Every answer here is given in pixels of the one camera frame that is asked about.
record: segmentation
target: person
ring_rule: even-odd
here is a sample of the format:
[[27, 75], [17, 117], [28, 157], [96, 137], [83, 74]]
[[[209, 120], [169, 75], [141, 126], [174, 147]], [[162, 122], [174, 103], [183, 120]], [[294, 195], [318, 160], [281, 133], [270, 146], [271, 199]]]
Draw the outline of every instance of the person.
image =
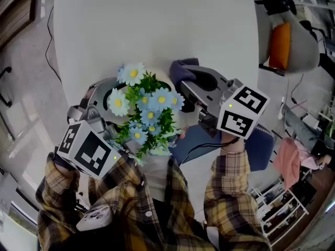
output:
[[297, 117], [286, 104], [282, 104], [278, 114], [278, 119], [285, 119], [296, 136], [300, 139], [306, 150], [318, 159], [319, 164], [327, 164], [333, 168], [335, 161], [334, 141], [320, 130], [314, 129], [306, 125], [299, 117]]
[[[223, 143], [234, 139], [222, 135]], [[218, 232], [214, 244], [194, 219], [187, 181], [174, 159], [167, 159], [166, 165], [151, 161], [147, 166], [156, 169], [146, 175], [148, 170], [127, 151], [119, 151], [121, 158], [103, 179], [90, 178], [88, 183], [90, 204], [107, 204], [113, 213], [111, 223], [81, 232], [76, 225], [83, 215], [74, 208], [79, 172], [56, 163], [55, 154], [48, 156], [36, 192], [42, 205], [38, 238], [43, 250], [271, 250], [256, 215], [258, 205], [247, 193], [250, 167], [242, 139], [221, 148], [206, 187], [207, 226]]]

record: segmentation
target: blue cushion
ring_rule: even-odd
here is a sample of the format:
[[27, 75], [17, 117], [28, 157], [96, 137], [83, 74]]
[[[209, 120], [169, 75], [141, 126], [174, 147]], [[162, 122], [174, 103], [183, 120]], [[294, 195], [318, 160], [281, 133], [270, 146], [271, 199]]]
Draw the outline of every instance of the blue cushion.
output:
[[[178, 139], [176, 142], [176, 148], [170, 148], [170, 152], [177, 160], [178, 164], [180, 164], [192, 148], [204, 143], [221, 143], [221, 133], [217, 133], [217, 135], [212, 139], [211, 136], [201, 128], [201, 126], [193, 125], [188, 128], [184, 139]], [[266, 169], [273, 147], [273, 136], [267, 129], [258, 124], [251, 133], [250, 137], [245, 141], [245, 149], [249, 157], [249, 164], [252, 172]], [[185, 163], [203, 156], [215, 149], [217, 149], [217, 147], [198, 148], [191, 152]]]

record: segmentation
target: floor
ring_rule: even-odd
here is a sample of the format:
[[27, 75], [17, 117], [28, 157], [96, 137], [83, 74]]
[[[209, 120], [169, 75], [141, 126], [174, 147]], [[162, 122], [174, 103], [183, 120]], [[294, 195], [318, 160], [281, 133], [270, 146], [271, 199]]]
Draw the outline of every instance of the floor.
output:
[[[6, 74], [0, 81], [1, 93], [13, 101], [13, 106], [6, 108], [0, 104], [0, 112], [16, 138], [15, 143], [10, 144], [0, 133], [0, 142], [8, 146], [0, 148], [0, 165], [12, 173], [21, 190], [32, 201], [35, 201], [35, 190], [44, 176], [46, 156], [59, 144], [67, 128], [66, 112], [69, 105], [60, 81], [44, 56], [50, 40], [47, 21], [52, 6], [53, 0], [38, 0], [36, 21], [0, 53], [0, 68], [9, 65], [13, 68], [12, 73]], [[322, 27], [322, 24], [315, 19], [314, 26]], [[53, 42], [48, 57], [58, 71]], [[277, 120], [281, 99], [286, 96], [287, 87], [290, 94], [300, 78], [301, 75], [287, 78], [260, 70], [259, 89], [271, 99], [260, 123], [269, 130], [283, 132], [283, 124]], [[329, 101], [332, 86], [332, 78], [323, 69], [316, 68], [305, 74], [294, 97], [298, 102], [307, 100], [303, 106], [316, 114]], [[287, 103], [293, 106], [290, 99]], [[298, 115], [305, 113], [299, 107], [294, 111]], [[269, 163], [265, 171], [250, 175], [249, 185], [262, 189], [277, 177], [278, 172]], [[85, 183], [85, 179], [82, 178], [81, 184]]]
[[[69, 108], [62, 85], [44, 56], [50, 36], [47, 21], [53, 0], [37, 0], [37, 18], [18, 34], [0, 54], [0, 68], [12, 73], [0, 81], [1, 93], [13, 101], [11, 108], [0, 104], [0, 112], [15, 143], [0, 153], [1, 166], [11, 172], [32, 200], [44, 175], [47, 154], [62, 140]], [[54, 44], [48, 51], [57, 68]]]

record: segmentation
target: round table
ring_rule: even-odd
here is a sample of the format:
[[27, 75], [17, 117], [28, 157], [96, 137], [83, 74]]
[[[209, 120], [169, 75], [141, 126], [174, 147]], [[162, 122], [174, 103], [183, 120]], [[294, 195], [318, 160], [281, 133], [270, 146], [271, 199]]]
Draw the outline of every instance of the round table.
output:
[[172, 61], [197, 57], [227, 79], [257, 85], [253, 0], [54, 0], [53, 26], [69, 105], [123, 63], [169, 73]]

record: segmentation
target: yellow flower center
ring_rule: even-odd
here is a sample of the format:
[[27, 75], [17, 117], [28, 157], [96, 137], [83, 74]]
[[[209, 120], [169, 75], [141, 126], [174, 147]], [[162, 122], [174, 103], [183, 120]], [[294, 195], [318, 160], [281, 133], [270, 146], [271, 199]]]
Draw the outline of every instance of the yellow flower center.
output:
[[162, 96], [162, 97], [159, 97], [159, 98], [158, 98], [158, 101], [159, 101], [160, 103], [164, 103], [164, 102], [165, 102], [165, 97], [163, 97], [163, 96]]
[[137, 74], [138, 74], [138, 71], [137, 71], [137, 70], [132, 70], [132, 71], [130, 72], [130, 77], [135, 78], [135, 77], [137, 76]]
[[122, 106], [122, 101], [121, 101], [121, 99], [116, 99], [116, 100], [115, 100], [115, 106], [116, 106], [116, 107], [121, 107], [121, 106]]

